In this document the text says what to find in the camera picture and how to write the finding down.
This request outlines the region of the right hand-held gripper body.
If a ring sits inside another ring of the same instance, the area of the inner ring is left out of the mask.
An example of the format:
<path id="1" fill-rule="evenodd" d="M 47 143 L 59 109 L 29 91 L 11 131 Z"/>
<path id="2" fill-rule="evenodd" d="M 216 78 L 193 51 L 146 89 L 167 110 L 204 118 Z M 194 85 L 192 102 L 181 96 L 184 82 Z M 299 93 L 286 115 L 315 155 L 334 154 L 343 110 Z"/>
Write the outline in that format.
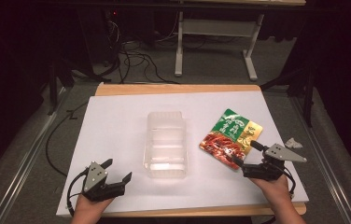
<path id="1" fill-rule="evenodd" d="M 244 177 L 277 180 L 285 172 L 285 162 L 307 162 L 307 159 L 279 144 L 273 144 L 262 152 L 260 164 L 244 164 L 242 167 Z"/>

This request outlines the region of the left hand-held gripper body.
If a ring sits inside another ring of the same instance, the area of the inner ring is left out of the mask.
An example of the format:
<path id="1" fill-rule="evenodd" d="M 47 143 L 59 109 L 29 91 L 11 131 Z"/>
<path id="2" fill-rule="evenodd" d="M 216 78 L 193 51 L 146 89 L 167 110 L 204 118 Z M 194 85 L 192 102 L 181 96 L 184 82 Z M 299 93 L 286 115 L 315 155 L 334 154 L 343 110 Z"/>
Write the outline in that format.
<path id="1" fill-rule="evenodd" d="M 87 176 L 84 179 L 82 195 L 91 202 L 101 202 L 122 196 L 125 186 L 118 183 L 106 184 L 108 172 L 101 167 L 101 164 L 92 161 L 88 168 Z"/>

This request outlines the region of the green and red seasoning packet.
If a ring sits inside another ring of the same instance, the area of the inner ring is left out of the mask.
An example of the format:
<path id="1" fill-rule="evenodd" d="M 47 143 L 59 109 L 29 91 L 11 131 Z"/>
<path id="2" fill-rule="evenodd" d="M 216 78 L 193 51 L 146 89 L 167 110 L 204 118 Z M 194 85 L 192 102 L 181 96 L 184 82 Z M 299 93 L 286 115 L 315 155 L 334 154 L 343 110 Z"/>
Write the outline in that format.
<path id="1" fill-rule="evenodd" d="M 238 165 L 232 157 L 243 161 L 251 149 L 250 142 L 257 140 L 263 128 L 231 109 L 226 109 L 199 148 L 233 170 Z"/>

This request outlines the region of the clear plastic container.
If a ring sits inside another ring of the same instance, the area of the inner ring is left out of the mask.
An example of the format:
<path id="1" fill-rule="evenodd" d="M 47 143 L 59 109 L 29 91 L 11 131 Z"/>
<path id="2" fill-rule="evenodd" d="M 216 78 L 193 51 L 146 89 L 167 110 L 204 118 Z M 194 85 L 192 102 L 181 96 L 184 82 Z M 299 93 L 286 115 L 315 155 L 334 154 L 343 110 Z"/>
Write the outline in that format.
<path id="1" fill-rule="evenodd" d="M 186 122 L 179 111 L 147 115 L 144 167 L 151 178 L 184 178 L 188 171 Z"/>

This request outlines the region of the person's left hand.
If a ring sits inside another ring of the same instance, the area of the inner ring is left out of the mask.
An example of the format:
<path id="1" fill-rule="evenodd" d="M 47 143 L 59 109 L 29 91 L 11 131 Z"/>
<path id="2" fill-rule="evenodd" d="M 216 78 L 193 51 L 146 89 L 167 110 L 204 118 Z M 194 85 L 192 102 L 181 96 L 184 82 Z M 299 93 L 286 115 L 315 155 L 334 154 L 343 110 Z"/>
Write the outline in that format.
<path id="1" fill-rule="evenodd" d="M 106 208 L 113 202 L 107 199 L 101 202 L 91 202 L 84 195 L 77 197 L 77 204 L 73 217 L 98 217 L 100 218 Z"/>

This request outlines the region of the person's right hand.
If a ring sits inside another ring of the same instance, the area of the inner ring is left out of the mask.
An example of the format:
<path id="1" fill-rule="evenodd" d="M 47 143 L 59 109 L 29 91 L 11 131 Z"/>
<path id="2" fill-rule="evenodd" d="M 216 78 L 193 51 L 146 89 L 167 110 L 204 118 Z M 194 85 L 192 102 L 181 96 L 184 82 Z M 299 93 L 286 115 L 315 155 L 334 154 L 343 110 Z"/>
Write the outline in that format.
<path id="1" fill-rule="evenodd" d="M 261 189 L 269 203 L 279 204 L 290 201 L 288 179 L 284 175 L 273 181 L 257 178 L 250 178 L 250 181 Z"/>

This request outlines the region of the crumpled white paper scrap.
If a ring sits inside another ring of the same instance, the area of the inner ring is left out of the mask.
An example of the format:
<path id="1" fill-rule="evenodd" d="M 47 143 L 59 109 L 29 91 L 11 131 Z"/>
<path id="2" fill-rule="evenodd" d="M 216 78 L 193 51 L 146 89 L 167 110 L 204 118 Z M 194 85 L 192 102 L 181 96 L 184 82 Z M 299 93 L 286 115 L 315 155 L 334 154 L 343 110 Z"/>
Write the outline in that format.
<path id="1" fill-rule="evenodd" d="M 293 137 L 289 138 L 285 143 L 285 146 L 288 148 L 303 148 L 303 145 L 297 142 Z"/>

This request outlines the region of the white paper sheet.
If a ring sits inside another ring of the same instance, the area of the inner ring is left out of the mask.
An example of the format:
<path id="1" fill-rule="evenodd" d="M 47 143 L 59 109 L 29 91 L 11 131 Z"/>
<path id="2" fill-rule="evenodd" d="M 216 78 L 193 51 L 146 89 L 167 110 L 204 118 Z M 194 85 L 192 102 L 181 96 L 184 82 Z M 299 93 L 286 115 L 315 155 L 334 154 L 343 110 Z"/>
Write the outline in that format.
<path id="1" fill-rule="evenodd" d="M 82 189 L 77 174 L 92 161 L 113 159 L 108 182 L 132 172 L 124 195 L 106 209 L 109 216 L 175 216 L 186 210 L 264 206 L 260 189 L 199 148 L 226 109 L 262 126 L 258 140 L 270 146 L 281 140 L 260 91 L 93 96 L 81 126 L 63 192 Z M 181 179 L 151 178 L 143 165 L 147 115 L 179 111 L 187 125 L 188 171 Z"/>

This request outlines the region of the black metal stand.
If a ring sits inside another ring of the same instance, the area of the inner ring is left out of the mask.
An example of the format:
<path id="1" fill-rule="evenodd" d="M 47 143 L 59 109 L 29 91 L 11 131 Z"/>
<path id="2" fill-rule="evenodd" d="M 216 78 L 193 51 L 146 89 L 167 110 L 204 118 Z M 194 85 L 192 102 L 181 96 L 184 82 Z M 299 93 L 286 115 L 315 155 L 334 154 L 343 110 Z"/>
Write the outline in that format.
<path id="1" fill-rule="evenodd" d="M 54 112 L 60 106 L 60 95 L 61 91 L 58 89 L 58 83 L 61 83 L 63 88 L 70 89 L 75 85 L 73 75 L 75 72 L 79 72 L 84 77 L 88 77 L 92 80 L 105 82 L 103 77 L 94 74 L 87 69 L 83 69 L 76 63 L 65 58 L 57 59 L 49 64 L 49 115 L 53 115 Z"/>
<path id="2" fill-rule="evenodd" d="M 302 117 L 305 123 L 311 127 L 315 74 L 316 67 L 314 65 L 306 65 L 260 85 L 260 89 L 262 91 L 267 91 L 274 86 L 288 84 L 288 96 L 296 97 L 303 95 Z"/>

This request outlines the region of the black equipment cabinet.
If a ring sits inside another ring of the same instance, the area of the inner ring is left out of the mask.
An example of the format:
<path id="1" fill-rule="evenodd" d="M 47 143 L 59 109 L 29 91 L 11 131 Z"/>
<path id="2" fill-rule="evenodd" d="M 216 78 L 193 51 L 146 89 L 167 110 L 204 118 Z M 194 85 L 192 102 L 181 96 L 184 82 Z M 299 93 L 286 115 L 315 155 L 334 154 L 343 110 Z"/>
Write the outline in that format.
<path id="1" fill-rule="evenodd" d="M 82 8 L 77 11 L 88 55 L 92 64 L 113 65 L 118 58 L 117 26 L 101 8 Z"/>

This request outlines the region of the silver metal floor rail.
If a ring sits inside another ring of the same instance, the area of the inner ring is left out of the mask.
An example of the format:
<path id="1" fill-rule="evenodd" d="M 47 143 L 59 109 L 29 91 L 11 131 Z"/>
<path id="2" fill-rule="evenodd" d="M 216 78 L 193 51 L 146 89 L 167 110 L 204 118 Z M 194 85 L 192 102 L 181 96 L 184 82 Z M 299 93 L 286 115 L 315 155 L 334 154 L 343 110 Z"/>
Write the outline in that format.
<path id="1" fill-rule="evenodd" d="M 344 193 L 344 188 L 339 182 L 338 178 L 335 176 L 335 173 L 330 166 L 330 162 L 328 161 L 323 148 L 319 144 L 313 128 L 308 125 L 307 121 L 303 117 L 300 101 L 295 97 L 291 97 L 289 100 L 293 108 L 296 110 L 298 118 L 302 122 L 302 126 L 307 133 L 311 145 L 313 146 L 313 151 L 318 162 L 319 170 L 324 177 L 327 187 L 329 188 L 331 197 L 334 200 L 344 223 L 351 224 L 351 205 Z"/>
<path id="2" fill-rule="evenodd" d="M 5 195 L 0 202 L 0 224 L 3 224 L 7 215 L 16 201 L 28 175 L 30 174 L 36 158 L 40 153 L 40 147 L 44 138 L 48 135 L 49 128 L 53 121 L 58 116 L 59 107 L 63 104 L 71 91 L 70 88 L 62 87 L 58 93 L 59 102 L 58 105 L 53 109 L 50 115 L 47 115 L 43 127 L 35 137 L 34 142 L 23 156 L 20 165 L 18 166 L 17 173 L 13 176 L 12 181 L 7 188 Z"/>

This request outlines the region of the white metal desk frame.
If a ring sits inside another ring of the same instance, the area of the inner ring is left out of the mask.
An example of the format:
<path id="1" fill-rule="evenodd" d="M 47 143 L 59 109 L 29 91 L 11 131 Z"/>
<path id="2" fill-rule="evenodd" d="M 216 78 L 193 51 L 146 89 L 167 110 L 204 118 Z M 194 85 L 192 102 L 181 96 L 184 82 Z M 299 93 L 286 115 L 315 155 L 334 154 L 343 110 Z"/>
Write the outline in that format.
<path id="1" fill-rule="evenodd" d="M 237 6 L 258 7 L 303 7 L 306 0 L 178 0 L 185 6 L 187 3 L 205 4 L 231 4 Z M 184 12 L 177 13 L 178 32 L 177 49 L 175 53 L 175 76 L 183 74 L 183 36 L 184 35 L 213 35 L 228 37 L 245 37 L 250 40 L 247 49 L 242 50 L 246 70 L 251 81 L 258 79 L 253 61 L 251 59 L 260 28 L 265 14 L 259 13 L 252 21 L 226 21 L 209 19 L 185 19 Z"/>

